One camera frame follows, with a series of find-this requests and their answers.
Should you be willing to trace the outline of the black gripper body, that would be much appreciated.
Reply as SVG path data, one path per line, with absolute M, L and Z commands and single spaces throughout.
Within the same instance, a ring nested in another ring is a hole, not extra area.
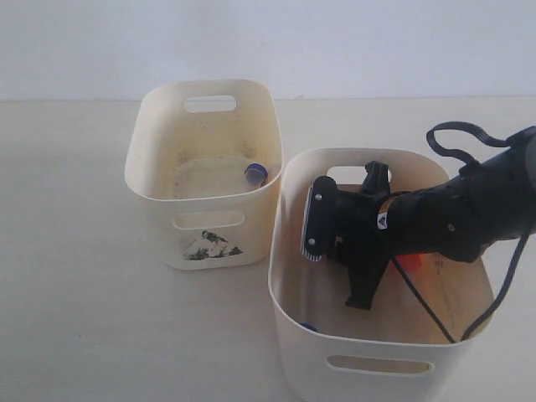
M 389 257 L 376 218 L 386 193 L 375 196 L 338 190 L 330 259 L 348 268 L 385 268 Z

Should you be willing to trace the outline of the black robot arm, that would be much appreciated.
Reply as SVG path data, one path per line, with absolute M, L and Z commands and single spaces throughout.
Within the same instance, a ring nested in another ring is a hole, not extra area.
M 479 162 L 469 153 L 441 146 L 438 131 L 463 131 L 503 151 Z M 426 134 L 430 148 L 463 163 L 456 177 L 435 187 L 391 193 L 382 168 L 358 193 L 329 183 L 334 209 L 335 256 L 348 268 L 350 295 L 345 304 L 371 308 L 384 271 L 394 256 L 438 253 L 471 263 L 499 240 L 532 234 L 535 215 L 535 128 L 505 140 L 461 121 L 440 123 Z

